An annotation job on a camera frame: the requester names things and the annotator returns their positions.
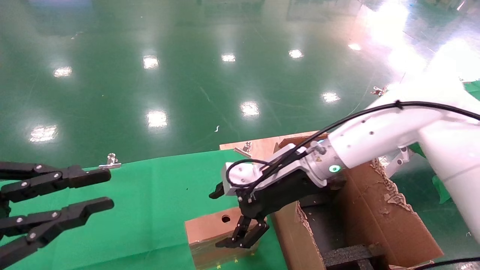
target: hole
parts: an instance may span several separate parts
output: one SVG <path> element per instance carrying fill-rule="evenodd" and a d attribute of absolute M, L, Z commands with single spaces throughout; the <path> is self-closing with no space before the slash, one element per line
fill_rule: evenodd
<path fill-rule="evenodd" d="M 228 215 L 224 215 L 224 216 L 222 217 L 222 222 L 223 222 L 223 223 L 227 223 L 227 222 L 229 222 L 229 221 L 230 221 L 230 217 L 229 217 Z"/>

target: metal clamp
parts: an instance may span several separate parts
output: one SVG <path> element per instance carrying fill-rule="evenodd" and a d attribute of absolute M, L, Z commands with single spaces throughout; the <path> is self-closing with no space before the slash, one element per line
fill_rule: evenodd
<path fill-rule="evenodd" d="M 373 89 L 375 91 L 370 92 L 370 94 L 378 95 L 379 97 L 383 96 L 385 94 L 385 92 L 387 91 L 386 87 L 380 89 L 380 88 L 374 86 Z"/>
<path fill-rule="evenodd" d="M 239 154 L 251 158 L 252 155 L 250 154 L 250 151 L 252 150 L 252 142 L 246 142 L 245 146 L 242 149 L 235 147 L 233 150 Z"/>
<path fill-rule="evenodd" d="M 99 168 L 109 168 L 109 169 L 115 169 L 115 168 L 120 168 L 121 163 L 118 163 L 119 160 L 116 158 L 115 153 L 110 153 L 107 156 L 107 163 L 105 165 L 99 165 Z"/>

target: cardboard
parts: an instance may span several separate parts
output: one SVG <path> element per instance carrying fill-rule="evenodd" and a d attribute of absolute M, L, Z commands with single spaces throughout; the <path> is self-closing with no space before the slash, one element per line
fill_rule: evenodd
<path fill-rule="evenodd" d="M 197 270 L 233 261 L 247 256 L 257 249 L 259 242 L 248 249 L 215 247 L 216 242 L 231 237 L 240 215 L 240 208 L 234 207 L 185 222 L 188 243 Z M 228 217 L 229 221 L 224 222 L 222 217 Z M 257 221 L 253 220 L 249 230 L 257 224 Z"/>
<path fill-rule="evenodd" d="M 272 156 L 272 153 L 275 150 L 275 145 L 279 144 L 282 140 L 286 138 L 292 138 L 292 137 L 310 136 L 310 135 L 313 135 L 314 133 L 315 131 L 310 131 L 310 132 L 304 132 L 304 133 L 298 133 L 298 134 L 276 136 L 276 137 L 243 141 L 243 142 L 237 142 L 237 143 L 222 144 L 219 146 L 219 149 L 220 150 L 235 149 L 235 148 L 242 149 L 244 148 L 247 142 L 250 142 L 252 144 L 251 150 L 249 152 L 249 154 L 252 156 L 251 158 L 258 159 L 258 160 L 265 160 Z"/>
<path fill-rule="evenodd" d="M 298 144 L 306 138 L 284 139 L 276 148 Z M 385 176 L 378 160 L 343 170 L 343 174 L 347 182 L 336 197 L 335 206 L 341 213 L 348 245 L 379 244 L 387 262 L 401 267 L 443 255 L 420 217 Z M 272 219 L 288 269 L 325 269 L 298 202 L 283 207 Z"/>

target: green cloth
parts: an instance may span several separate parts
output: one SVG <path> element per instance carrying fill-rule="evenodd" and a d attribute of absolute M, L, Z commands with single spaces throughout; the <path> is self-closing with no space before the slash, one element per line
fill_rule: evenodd
<path fill-rule="evenodd" d="M 92 215 L 85 226 L 63 232 L 9 270 L 193 270 L 184 222 L 238 206 L 234 197 L 212 200 L 208 194 L 221 181 L 225 162 L 240 159 L 238 153 L 225 150 L 133 162 L 113 169 L 109 182 L 15 203 L 11 216 L 103 196 L 113 199 L 115 207 Z M 5 237 L 1 244 L 11 240 Z M 221 268 L 286 270 L 273 227 L 254 256 Z"/>
<path fill-rule="evenodd" d="M 469 92 L 473 97 L 480 100 L 480 81 L 465 84 L 465 90 L 467 92 Z M 421 155 L 422 157 L 426 158 L 425 154 L 423 153 L 423 151 L 420 148 L 420 145 L 418 143 L 415 143 L 415 144 L 411 145 L 410 149 L 413 152 L 415 152 L 415 153 Z M 451 198 L 450 193 L 448 193 L 447 189 L 444 186 L 444 183 L 442 182 L 442 180 L 440 180 L 440 178 L 438 178 L 438 176 L 435 175 L 432 178 L 432 183 L 435 186 L 435 189 L 437 190 L 438 195 L 440 196 L 440 203 L 441 204 L 448 201 Z"/>

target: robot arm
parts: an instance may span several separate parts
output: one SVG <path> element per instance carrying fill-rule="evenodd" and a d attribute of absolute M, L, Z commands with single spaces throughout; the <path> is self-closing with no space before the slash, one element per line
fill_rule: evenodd
<path fill-rule="evenodd" d="M 438 78 L 426 78 L 387 92 L 368 108 L 397 100 L 435 102 L 480 114 L 480 102 L 464 90 L 461 82 L 438 81 Z M 350 120 L 325 140 L 312 141 L 295 153 L 290 151 L 295 148 L 293 144 L 285 146 L 266 161 L 271 164 L 287 156 L 290 161 L 255 186 L 251 194 L 245 194 L 245 187 L 259 179 L 268 165 L 227 163 L 222 171 L 223 182 L 210 197 L 237 196 L 244 217 L 233 237 L 217 246 L 251 247 L 268 229 L 264 222 L 266 215 L 302 197 L 327 190 L 327 180 L 341 168 L 354 168 L 415 142 L 420 143 L 472 234 L 480 240 L 480 215 L 476 211 L 480 205 L 479 121 L 441 109 L 405 107 L 379 110 Z M 258 220 L 259 227 L 247 234 L 251 219 Z"/>
<path fill-rule="evenodd" d="M 109 181 L 106 168 L 84 171 L 78 165 L 54 168 L 38 163 L 0 162 L 0 179 L 18 180 L 0 189 L 0 240 L 19 236 L 0 246 L 0 269 L 35 253 L 50 244 L 62 232 L 83 226 L 90 215 L 112 209 L 110 198 L 70 204 L 59 210 L 10 216 L 10 202 L 21 202 L 66 188 L 80 188 Z"/>

